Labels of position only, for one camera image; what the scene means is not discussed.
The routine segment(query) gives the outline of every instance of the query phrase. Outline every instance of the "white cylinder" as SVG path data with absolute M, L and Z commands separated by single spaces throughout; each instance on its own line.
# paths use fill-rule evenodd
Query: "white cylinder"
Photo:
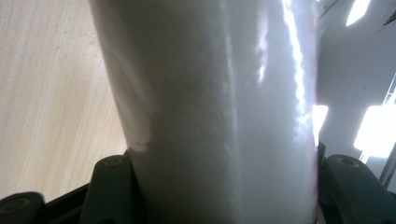
M 91 0 L 151 223 L 310 223 L 310 0 Z

